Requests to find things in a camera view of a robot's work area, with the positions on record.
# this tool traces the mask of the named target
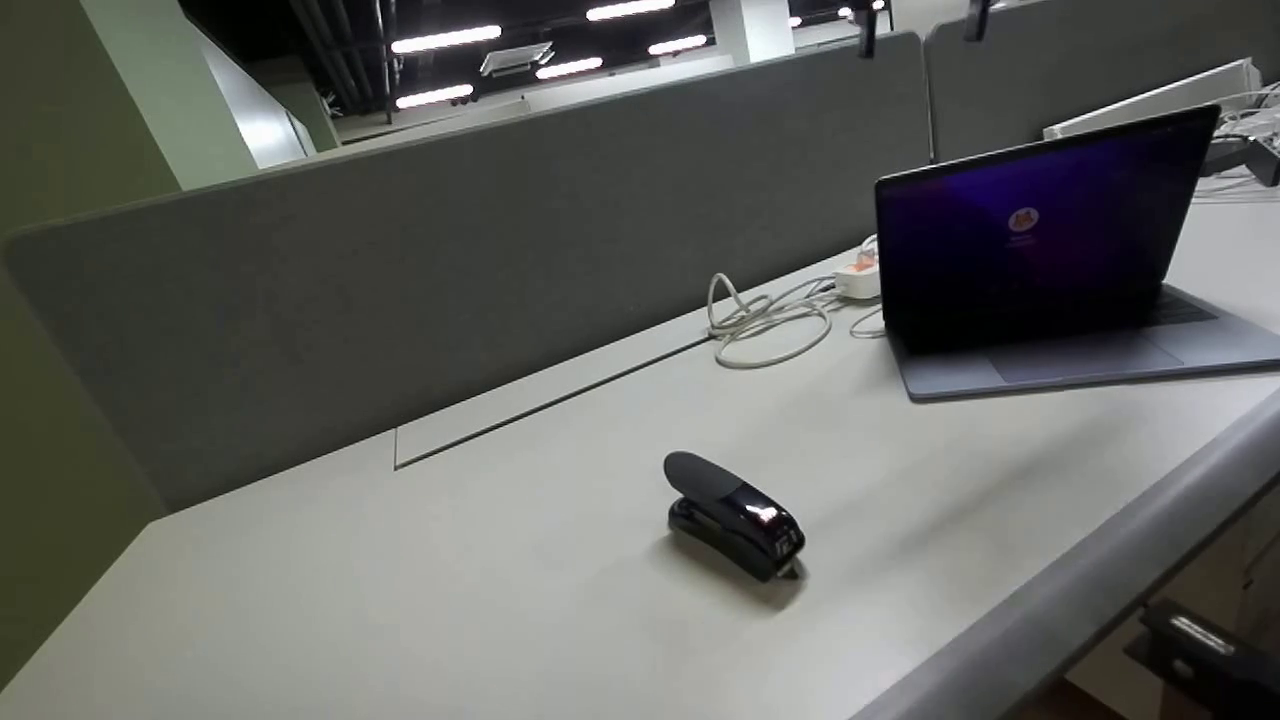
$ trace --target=stapler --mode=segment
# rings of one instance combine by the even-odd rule
[[[664,476],[679,492],[672,533],[704,541],[759,582],[791,571],[806,533],[783,503],[694,450],[672,450]]]

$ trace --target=desk surface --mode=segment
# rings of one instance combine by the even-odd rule
[[[1277,193],[1210,189],[1174,281],[1280,326],[1277,225]],[[1149,497],[1210,483],[1220,456],[1197,449],[1264,426],[1244,414],[1277,391],[1269,370],[907,405],[848,320],[772,370],[701,343],[419,465],[397,444],[435,419],[156,520],[0,715],[912,715],[1072,547],[1139,509],[1177,524]],[[678,542],[672,449],[779,497],[808,576],[754,589]]]

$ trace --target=cubicle divider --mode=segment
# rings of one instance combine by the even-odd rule
[[[1280,75],[1277,0],[1039,0],[969,21],[930,43],[936,153],[969,157],[1039,138],[1055,119],[1253,57]]]
[[[10,265],[184,509],[873,231],[932,153],[893,37],[43,228]]]

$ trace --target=laptop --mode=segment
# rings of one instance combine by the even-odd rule
[[[878,185],[912,400],[1280,366],[1280,335],[1163,282],[1218,106]]]

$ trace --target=laptop screen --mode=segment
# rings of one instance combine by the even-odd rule
[[[1218,106],[878,185],[883,320],[901,335],[1149,308]]]

